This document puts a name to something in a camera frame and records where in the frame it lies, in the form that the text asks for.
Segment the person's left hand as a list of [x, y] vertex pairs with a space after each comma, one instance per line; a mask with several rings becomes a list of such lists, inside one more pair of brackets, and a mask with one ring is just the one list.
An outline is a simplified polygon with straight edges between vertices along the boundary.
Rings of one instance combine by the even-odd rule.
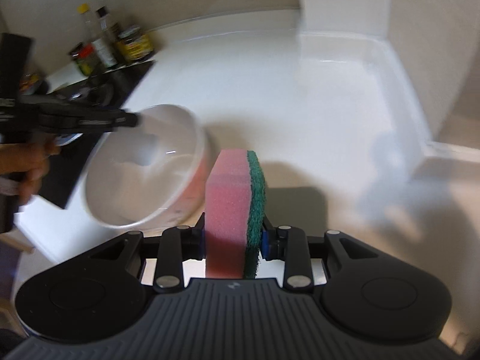
[[19, 206], [28, 204], [49, 172], [49, 157], [59, 152], [51, 134], [40, 143], [1, 144], [1, 195], [17, 197]]

